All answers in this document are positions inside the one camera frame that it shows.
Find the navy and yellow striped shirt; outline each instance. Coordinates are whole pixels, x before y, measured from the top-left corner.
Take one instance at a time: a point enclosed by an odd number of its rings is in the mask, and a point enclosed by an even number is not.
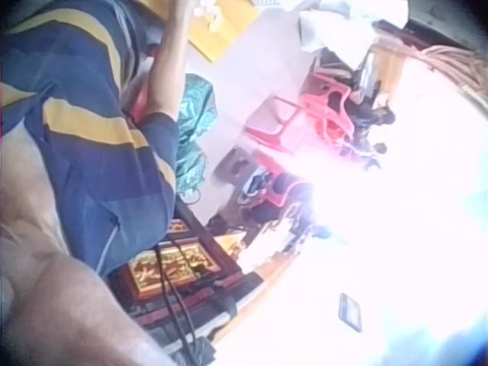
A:
[[[42,154],[72,255],[100,275],[157,243],[175,206],[176,123],[120,107],[126,39],[110,4],[56,0],[2,42],[2,134]]]

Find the floor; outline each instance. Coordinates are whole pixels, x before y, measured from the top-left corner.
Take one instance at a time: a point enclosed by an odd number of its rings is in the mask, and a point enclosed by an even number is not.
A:
[[[313,61],[302,52],[298,32],[299,10],[263,11],[254,24],[227,50],[222,59],[210,64],[191,50],[188,72],[197,73],[215,88],[217,124],[198,144],[207,154],[206,180],[201,199],[191,209],[206,223],[230,198],[233,187],[218,181],[214,169],[238,142],[242,129],[256,109],[271,95],[293,100]]]

